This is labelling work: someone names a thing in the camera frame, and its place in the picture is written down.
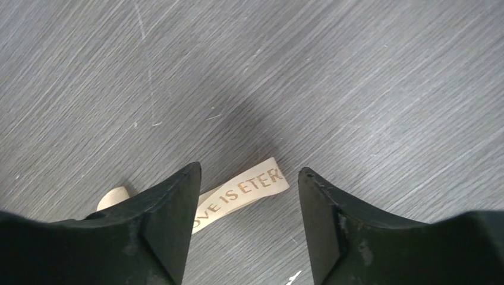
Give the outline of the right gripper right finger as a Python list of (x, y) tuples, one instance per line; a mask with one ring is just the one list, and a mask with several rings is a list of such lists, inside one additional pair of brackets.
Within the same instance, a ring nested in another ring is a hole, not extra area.
[(502, 284), (503, 212), (433, 224), (381, 210), (312, 169), (298, 189), (315, 284)]

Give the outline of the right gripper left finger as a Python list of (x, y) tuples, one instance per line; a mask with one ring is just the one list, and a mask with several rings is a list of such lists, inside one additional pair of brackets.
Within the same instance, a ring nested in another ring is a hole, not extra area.
[(82, 220), (1, 213), (2, 284), (181, 284), (201, 184), (192, 162)]

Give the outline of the cream printed ribbon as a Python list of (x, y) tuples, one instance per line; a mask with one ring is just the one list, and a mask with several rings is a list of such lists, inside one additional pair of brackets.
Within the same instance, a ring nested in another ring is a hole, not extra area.
[(273, 157), (205, 193), (200, 192), (201, 175), (201, 164), (193, 162), (136, 195), (123, 186), (111, 189), (87, 219), (114, 224), (137, 221), (145, 236), (188, 238), (246, 205), (289, 188)]

